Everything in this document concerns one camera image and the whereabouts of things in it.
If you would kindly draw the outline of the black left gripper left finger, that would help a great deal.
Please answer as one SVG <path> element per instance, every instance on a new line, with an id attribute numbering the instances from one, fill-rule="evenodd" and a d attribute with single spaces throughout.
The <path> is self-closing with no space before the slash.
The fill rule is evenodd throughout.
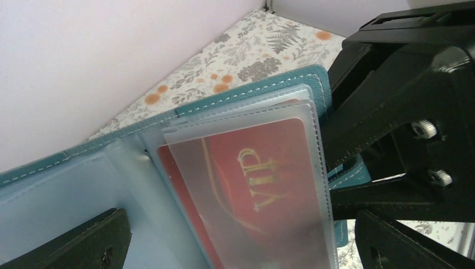
<path id="1" fill-rule="evenodd" d="M 123 268 L 131 238 L 126 210 L 111 208 L 1 268 Z"/>

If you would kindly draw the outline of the red credit card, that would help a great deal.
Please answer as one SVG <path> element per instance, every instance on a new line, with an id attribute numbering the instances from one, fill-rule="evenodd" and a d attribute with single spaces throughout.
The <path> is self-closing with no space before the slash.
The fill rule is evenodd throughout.
<path id="1" fill-rule="evenodd" d="M 304 122 L 290 118 L 201 139 L 209 178 L 265 258 L 328 268 Z"/>

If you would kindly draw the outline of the blue card holder wallet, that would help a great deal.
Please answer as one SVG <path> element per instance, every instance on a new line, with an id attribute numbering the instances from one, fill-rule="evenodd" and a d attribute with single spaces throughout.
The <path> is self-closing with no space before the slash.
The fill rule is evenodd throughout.
<path id="1" fill-rule="evenodd" d="M 111 209 L 126 210 L 123 268 L 280 268 L 265 258 L 209 178 L 201 139 L 279 120 L 304 122 L 329 267 L 348 242 L 329 192 L 370 181 L 359 155 L 326 166 L 326 70 L 304 67 L 198 100 L 1 175 L 1 265 Z"/>

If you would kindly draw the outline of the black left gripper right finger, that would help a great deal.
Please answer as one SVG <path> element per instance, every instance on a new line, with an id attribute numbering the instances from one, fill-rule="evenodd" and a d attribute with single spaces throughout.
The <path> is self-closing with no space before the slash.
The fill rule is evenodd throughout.
<path id="1" fill-rule="evenodd" d="M 474 260 L 377 211 L 358 212 L 355 241 L 363 268 L 474 268 Z"/>

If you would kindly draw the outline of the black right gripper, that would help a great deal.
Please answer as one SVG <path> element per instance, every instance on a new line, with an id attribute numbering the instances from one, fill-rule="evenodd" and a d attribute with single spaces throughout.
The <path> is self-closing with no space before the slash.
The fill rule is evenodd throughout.
<path id="1" fill-rule="evenodd" d="M 401 11 L 388 43 L 345 42 L 329 72 L 327 168 L 395 132 L 406 174 L 331 190 L 335 220 L 474 221 L 474 2 Z"/>

